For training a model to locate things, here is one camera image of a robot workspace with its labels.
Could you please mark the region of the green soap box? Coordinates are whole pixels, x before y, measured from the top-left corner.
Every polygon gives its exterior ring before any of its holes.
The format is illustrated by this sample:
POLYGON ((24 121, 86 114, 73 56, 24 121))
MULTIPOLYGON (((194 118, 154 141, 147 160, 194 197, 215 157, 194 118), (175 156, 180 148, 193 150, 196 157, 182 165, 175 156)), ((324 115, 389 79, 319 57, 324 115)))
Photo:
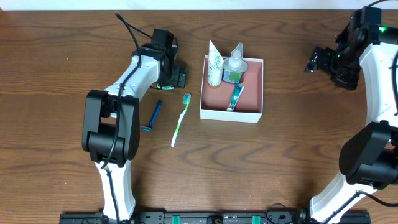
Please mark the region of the green soap box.
POLYGON ((165 91, 174 91, 174 87, 173 86, 161 85, 159 83, 157 84, 156 89, 165 90, 165 91))

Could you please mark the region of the green white toothbrush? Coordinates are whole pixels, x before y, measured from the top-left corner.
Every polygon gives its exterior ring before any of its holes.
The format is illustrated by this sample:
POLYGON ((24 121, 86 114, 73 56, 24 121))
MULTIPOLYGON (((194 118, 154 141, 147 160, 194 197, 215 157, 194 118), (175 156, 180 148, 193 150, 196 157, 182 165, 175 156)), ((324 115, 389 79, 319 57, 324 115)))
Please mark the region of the green white toothbrush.
POLYGON ((175 142, 177 140, 177 135, 178 135, 178 131, 180 129, 180 125, 182 123, 183 117, 185 116, 185 113, 187 112, 188 106, 190 104, 190 100, 192 98, 192 94, 191 93, 185 93, 183 96, 183 104, 185 105, 184 110, 181 112, 179 119, 178 119, 178 123, 177 123, 177 127, 174 131, 174 135, 172 137, 172 141, 171 141, 171 147, 175 146, 175 142))

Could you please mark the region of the white lotion tube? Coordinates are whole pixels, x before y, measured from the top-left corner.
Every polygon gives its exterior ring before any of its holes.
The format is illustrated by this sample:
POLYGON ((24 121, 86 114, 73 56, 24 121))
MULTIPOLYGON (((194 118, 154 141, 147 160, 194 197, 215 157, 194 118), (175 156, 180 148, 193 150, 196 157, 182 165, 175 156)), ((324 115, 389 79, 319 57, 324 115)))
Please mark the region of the white lotion tube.
POLYGON ((221 85, 223 76, 223 57, 218 52, 213 42, 209 41, 208 51, 208 84, 212 88, 218 88, 221 85))

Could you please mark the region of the blue disposable razor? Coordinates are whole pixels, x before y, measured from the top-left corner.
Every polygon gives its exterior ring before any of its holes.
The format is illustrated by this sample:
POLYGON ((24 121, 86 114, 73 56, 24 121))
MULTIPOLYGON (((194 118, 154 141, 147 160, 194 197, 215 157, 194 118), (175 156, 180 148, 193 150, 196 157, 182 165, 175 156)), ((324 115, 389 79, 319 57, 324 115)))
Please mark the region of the blue disposable razor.
POLYGON ((141 130, 143 131, 147 131, 147 132, 151 132, 152 131, 152 127, 155 123, 155 120, 159 114, 160 108, 162 106, 162 100, 158 100, 155 110, 150 118, 149 124, 147 126, 141 126, 141 130))

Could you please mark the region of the clear hand sanitizer pump bottle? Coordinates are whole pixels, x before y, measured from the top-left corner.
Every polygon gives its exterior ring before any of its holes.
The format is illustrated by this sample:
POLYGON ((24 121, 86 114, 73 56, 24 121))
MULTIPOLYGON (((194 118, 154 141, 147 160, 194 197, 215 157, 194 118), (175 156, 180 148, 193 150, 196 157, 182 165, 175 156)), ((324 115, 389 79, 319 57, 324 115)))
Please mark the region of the clear hand sanitizer pump bottle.
POLYGON ((231 52, 231 56, 224 59, 223 81, 226 83, 240 84, 243 74, 247 69, 248 65, 243 60, 243 43, 240 42, 231 52))

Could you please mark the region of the Colgate toothpaste tube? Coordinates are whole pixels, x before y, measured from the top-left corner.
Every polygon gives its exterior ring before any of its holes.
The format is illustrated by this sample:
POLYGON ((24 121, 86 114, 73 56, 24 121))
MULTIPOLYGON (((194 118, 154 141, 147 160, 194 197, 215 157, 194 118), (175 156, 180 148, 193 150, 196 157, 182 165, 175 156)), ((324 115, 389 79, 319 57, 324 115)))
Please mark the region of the Colgate toothpaste tube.
POLYGON ((235 85, 234 86, 234 90, 233 90, 233 94, 231 96, 231 100, 229 102, 229 105, 227 107, 227 111, 232 112, 234 111, 236 104, 242 94, 242 92, 244 91, 244 87, 241 85, 235 85))

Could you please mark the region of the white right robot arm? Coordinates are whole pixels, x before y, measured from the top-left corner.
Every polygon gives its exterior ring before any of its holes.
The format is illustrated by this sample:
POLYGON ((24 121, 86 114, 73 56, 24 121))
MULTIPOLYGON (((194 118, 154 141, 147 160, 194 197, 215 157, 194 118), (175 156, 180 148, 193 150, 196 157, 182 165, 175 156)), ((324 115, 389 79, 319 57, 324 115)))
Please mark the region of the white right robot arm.
POLYGON ((364 212, 351 212, 368 197, 390 208, 373 194, 397 184, 397 28, 384 26, 374 4, 354 11, 335 37, 336 49, 316 47, 306 72, 321 70, 336 86, 355 90, 359 76, 366 85, 366 125, 341 148, 339 171, 294 223, 370 223, 364 212))

